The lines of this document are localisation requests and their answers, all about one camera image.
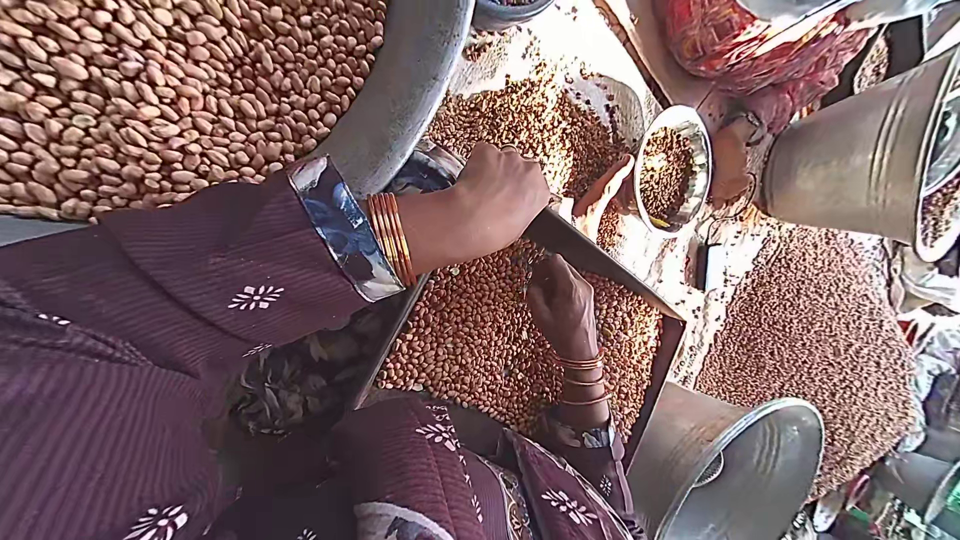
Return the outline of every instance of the floral cuff border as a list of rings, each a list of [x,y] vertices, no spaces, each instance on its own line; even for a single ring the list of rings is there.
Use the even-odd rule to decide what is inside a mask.
[[[606,426],[592,430],[576,430],[564,424],[556,417],[556,410],[551,408],[543,415],[546,428],[553,432],[554,437],[564,445],[572,448],[609,448],[613,446],[616,437],[613,418]]]
[[[286,170],[314,230],[360,296],[376,302],[403,290],[343,177],[327,156],[302,160]]]

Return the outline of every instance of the bangle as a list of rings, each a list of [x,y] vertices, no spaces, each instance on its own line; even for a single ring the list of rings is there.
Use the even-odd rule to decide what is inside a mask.
[[[400,216],[396,209],[396,197],[393,193],[374,193],[367,197],[370,222],[373,235],[387,261],[404,286],[413,286],[417,277],[410,262],[406,238],[400,227]]]
[[[566,382],[569,382],[574,386],[594,386],[596,384],[603,384],[604,380],[603,380],[603,377],[600,377],[600,379],[597,379],[597,380],[588,380],[586,382],[583,382],[582,380],[573,380],[573,379],[568,379],[564,377],[564,383]]]
[[[396,206],[396,197],[393,193],[387,197],[387,205],[390,209],[390,218],[393,220],[394,230],[396,231],[396,240],[400,247],[400,260],[403,263],[404,270],[407,273],[407,279],[413,285],[417,282],[417,275],[414,274],[414,265],[410,261],[410,250],[407,249],[407,236],[403,233],[403,227],[400,225],[400,209]]]
[[[553,354],[553,363],[564,369],[572,369],[577,371],[588,371],[591,369],[598,369],[603,367],[603,350],[601,349],[597,353],[596,358],[590,360],[568,360],[566,358],[561,358],[555,352]]]
[[[600,403],[600,402],[605,402],[605,401],[608,400],[609,398],[610,398],[610,392],[604,392],[603,395],[600,396],[599,398],[595,398],[595,399],[592,399],[592,400],[589,400],[589,401],[585,401],[585,402],[569,402],[569,401],[567,401],[567,400],[560,400],[560,403],[562,403],[562,404],[564,404],[564,405],[594,405],[594,404],[598,404],[598,403]]]

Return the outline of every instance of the metal pan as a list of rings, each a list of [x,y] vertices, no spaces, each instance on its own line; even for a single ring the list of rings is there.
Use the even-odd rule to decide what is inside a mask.
[[[663,314],[660,347],[654,357],[650,384],[643,393],[643,406],[631,428],[631,436],[625,445],[624,467],[629,469],[633,463],[636,445],[650,421],[650,416],[653,414],[654,406],[657,404],[657,399],[666,382],[670,367],[680,344],[683,342],[686,321],[633,273],[607,255],[606,252],[552,210],[542,211],[527,228],[524,236],[537,242],[543,248],[564,256],[578,270],[599,274],[626,286]],[[366,371],[363,377],[357,378],[356,392],[349,402],[352,408],[359,408],[369,395],[377,371],[380,370],[380,366],[393,348],[396,337],[404,329],[407,318],[413,311],[414,305],[420,298],[423,286],[428,279],[429,276],[421,276],[417,286],[404,293],[407,297],[403,308],[390,326],[391,329],[385,333],[385,340],[377,349],[378,356],[371,362],[369,371]]]

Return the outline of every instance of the steel bowl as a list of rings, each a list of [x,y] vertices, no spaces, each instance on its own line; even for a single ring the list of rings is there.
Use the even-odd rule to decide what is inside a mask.
[[[496,0],[477,0],[473,10],[473,28],[488,32],[503,32],[512,26],[527,22],[553,5],[555,0],[533,0],[524,6],[506,6]]]
[[[687,180],[684,203],[680,209],[666,222],[651,218],[643,205],[643,194],[640,192],[640,183],[643,180],[643,159],[650,134],[660,128],[671,128],[690,143],[693,150],[693,168]],[[713,152],[710,149],[710,137],[707,126],[695,109],[684,105],[676,105],[661,112],[647,128],[640,142],[640,150],[636,154],[634,167],[633,201],[627,208],[636,213],[644,225],[654,233],[666,236],[675,236],[688,223],[693,221],[700,208],[707,199],[710,191],[710,179],[713,177]]]

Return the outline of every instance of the printed fabric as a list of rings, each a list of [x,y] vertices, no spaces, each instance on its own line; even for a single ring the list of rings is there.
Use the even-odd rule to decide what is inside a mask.
[[[327,156],[295,163],[286,174],[313,228],[357,293],[376,302],[403,290],[367,215]]]

